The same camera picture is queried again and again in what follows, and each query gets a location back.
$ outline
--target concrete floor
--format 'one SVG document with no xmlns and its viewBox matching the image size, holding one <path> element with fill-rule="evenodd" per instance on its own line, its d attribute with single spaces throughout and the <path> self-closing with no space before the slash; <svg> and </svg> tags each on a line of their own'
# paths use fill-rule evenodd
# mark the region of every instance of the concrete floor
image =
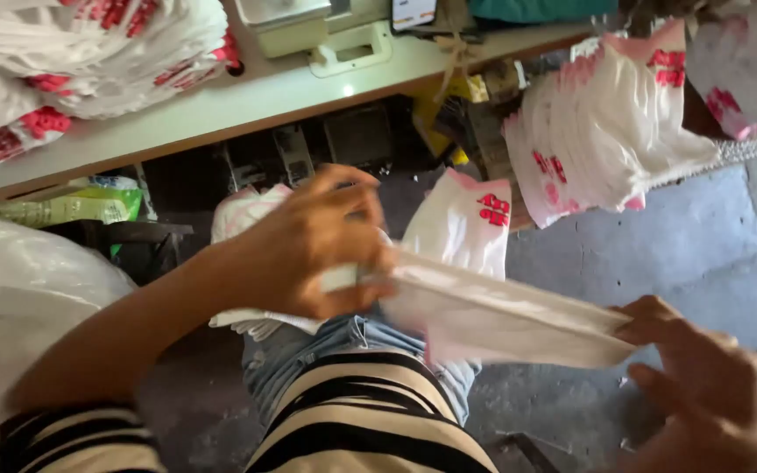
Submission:
<svg viewBox="0 0 757 473">
<path fill-rule="evenodd" d="M 436 173 L 393 175 L 380 188 L 400 237 Z M 643 294 L 757 348 L 757 161 L 647 197 L 641 212 L 591 211 L 510 237 L 508 277 L 601 305 Z M 644 350 L 635 359 L 655 363 Z M 156 367 L 145 413 L 172 471 L 235 471 L 261 435 L 241 386 L 241 339 L 202 328 Z M 580 371 L 535 364 L 489 366 L 470 395 L 468 430 L 482 443 L 526 432 L 562 447 L 580 469 L 609 465 L 661 419 L 625 378 L 625 366 Z"/>
</svg>

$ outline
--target black and white striped sleeve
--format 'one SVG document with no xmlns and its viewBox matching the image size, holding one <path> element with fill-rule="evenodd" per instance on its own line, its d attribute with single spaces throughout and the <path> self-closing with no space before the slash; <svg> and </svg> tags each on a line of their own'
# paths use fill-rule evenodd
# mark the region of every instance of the black and white striped sleeve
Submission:
<svg viewBox="0 0 757 473">
<path fill-rule="evenodd" d="M 0 426 L 0 473 L 164 472 L 131 405 L 99 403 L 20 414 Z"/>
</svg>

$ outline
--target blue jeans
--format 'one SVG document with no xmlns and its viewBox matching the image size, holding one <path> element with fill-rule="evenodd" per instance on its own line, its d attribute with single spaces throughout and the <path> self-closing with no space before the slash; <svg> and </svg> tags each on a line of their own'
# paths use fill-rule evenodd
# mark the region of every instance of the blue jeans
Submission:
<svg viewBox="0 0 757 473">
<path fill-rule="evenodd" d="M 305 366 L 328 354 L 349 349 L 401 349 L 423 360 L 425 342 L 383 321 L 380 315 L 338 316 L 323 324 L 312 336 L 283 324 L 270 337 L 255 342 L 244 338 L 244 382 L 263 426 L 268 427 L 279 399 Z M 438 364 L 432 367 L 448 394 L 460 425 L 469 417 L 467 395 L 481 365 L 475 361 Z"/>
</svg>

